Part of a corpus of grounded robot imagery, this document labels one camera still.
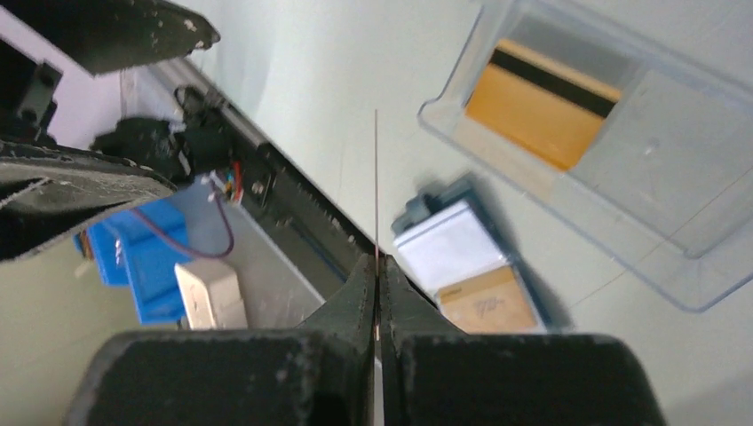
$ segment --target red wire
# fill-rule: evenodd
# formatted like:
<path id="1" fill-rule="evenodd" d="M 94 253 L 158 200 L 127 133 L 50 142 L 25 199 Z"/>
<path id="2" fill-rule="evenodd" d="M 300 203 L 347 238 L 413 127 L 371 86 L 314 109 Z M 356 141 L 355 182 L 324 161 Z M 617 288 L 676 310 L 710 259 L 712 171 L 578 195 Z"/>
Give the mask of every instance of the red wire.
<path id="1" fill-rule="evenodd" d="M 239 162 L 233 162 L 233 170 L 235 170 L 235 185 L 237 190 L 235 191 L 234 201 L 239 201 L 243 194 L 243 181 L 241 174 L 241 164 Z"/>
<path id="2" fill-rule="evenodd" d="M 182 242 L 176 241 L 175 239 L 170 237 L 157 224 L 152 222 L 152 219 L 145 215 L 143 211 L 139 209 L 132 209 L 131 213 L 133 213 L 133 216 L 137 217 L 144 224 L 144 226 L 149 228 L 149 231 L 154 233 L 154 235 L 159 237 L 160 240 L 164 241 L 165 244 L 172 247 L 177 252 L 190 257 L 203 259 L 221 259 L 229 255 L 230 252 L 233 251 L 233 248 L 235 247 L 235 237 L 233 236 L 233 229 L 230 227 L 230 223 L 227 221 L 225 210 L 222 208 L 222 201 L 220 200 L 220 196 L 218 193 L 216 193 L 217 191 L 215 191 L 215 189 L 216 188 L 214 187 L 214 185 L 212 185 L 212 191 L 215 192 L 214 202 L 217 203 L 219 215 L 220 217 L 222 217 L 222 223 L 225 225 L 225 231 L 227 232 L 227 248 L 220 253 L 204 253 L 195 248 L 190 248 Z"/>

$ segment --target screw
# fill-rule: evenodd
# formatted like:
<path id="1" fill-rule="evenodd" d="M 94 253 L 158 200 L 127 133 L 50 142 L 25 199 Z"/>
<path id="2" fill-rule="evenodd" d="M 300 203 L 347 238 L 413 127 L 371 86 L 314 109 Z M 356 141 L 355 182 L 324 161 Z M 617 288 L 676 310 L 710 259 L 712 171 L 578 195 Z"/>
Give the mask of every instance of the screw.
<path id="1" fill-rule="evenodd" d="M 264 184 L 262 184 L 261 182 L 254 182 L 254 185 L 251 186 L 251 191 L 256 195 L 261 194 L 262 192 L 264 192 Z"/>

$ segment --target cardboard box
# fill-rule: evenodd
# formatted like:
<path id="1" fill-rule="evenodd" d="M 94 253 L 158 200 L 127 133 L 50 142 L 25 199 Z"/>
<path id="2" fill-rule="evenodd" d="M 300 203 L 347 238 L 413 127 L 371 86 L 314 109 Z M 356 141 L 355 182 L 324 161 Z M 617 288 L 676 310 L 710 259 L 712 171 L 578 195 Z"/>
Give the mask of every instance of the cardboard box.
<path id="1" fill-rule="evenodd" d="M 466 333 L 522 333 L 541 327 L 511 266 L 445 287 L 437 297 L 445 317 Z"/>

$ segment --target thin wire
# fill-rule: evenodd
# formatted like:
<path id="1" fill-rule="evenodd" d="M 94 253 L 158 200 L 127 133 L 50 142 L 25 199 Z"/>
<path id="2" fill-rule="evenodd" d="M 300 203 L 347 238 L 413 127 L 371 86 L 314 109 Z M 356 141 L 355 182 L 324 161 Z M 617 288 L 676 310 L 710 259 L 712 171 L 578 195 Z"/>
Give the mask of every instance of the thin wire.
<path id="1" fill-rule="evenodd" d="M 216 190 L 216 187 L 212 185 L 212 191 L 215 191 L 215 190 Z M 139 209 L 132 209 L 131 213 L 133 213 L 133 216 L 137 217 L 144 224 L 144 226 L 149 228 L 149 231 L 154 233 L 154 235 L 159 237 L 160 240 L 164 241 L 165 244 L 172 247 L 178 253 L 182 253 L 186 256 L 197 257 L 197 258 L 202 258 L 202 259 L 221 259 L 229 255 L 230 252 L 232 252 L 233 249 L 235 248 L 235 236 L 233 235 L 233 229 L 230 227 L 230 223 L 227 221 L 227 216 L 225 214 L 225 210 L 222 208 L 222 201 L 220 200 L 219 195 L 220 194 L 215 193 L 214 202 L 217 204 L 219 215 L 220 217 L 222 217 L 222 223 L 223 225 L 225 225 L 225 231 L 227 233 L 227 248 L 220 253 L 204 253 L 195 248 L 190 248 L 186 246 L 185 244 L 183 244 L 182 242 L 177 241 L 173 239 L 172 237 L 170 237 L 157 224 L 152 222 L 152 219 L 150 219 L 147 215 L 145 215 L 143 211 Z"/>
<path id="2" fill-rule="evenodd" d="M 374 110 L 374 233 L 376 234 L 374 245 L 374 259 L 375 259 L 375 273 L 376 278 L 379 279 L 379 150 L 377 141 L 379 139 L 378 133 L 379 113 Z"/>
<path id="3" fill-rule="evenodd" d="M 233 194 L 233 201 L 240 203 L 241 197 L 243 196 L 243 175 L 241 173 L 241 164 L 239 162 L 233 162 L 233 171 L 235 172 L 235 193 Z"/>

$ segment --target black stripe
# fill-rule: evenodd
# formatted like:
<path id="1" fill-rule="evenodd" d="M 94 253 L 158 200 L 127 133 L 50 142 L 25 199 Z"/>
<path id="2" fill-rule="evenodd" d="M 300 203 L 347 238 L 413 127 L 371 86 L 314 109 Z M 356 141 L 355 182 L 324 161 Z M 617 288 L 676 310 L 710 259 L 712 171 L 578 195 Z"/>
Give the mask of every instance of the black stripe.
<path id="1" fill-rule="evenodd" d="M 600 117 L 606 118 L 612 111 L 612 108 L 614 108 L 612 100 L 602 98 L 592 91 L 588 91 L 568 80 L 557 77 L 505 51 L 495 50 L 489 63 L 507 70 L 524 80 L 528 80 L 542 89 L 554 93 Z"/>

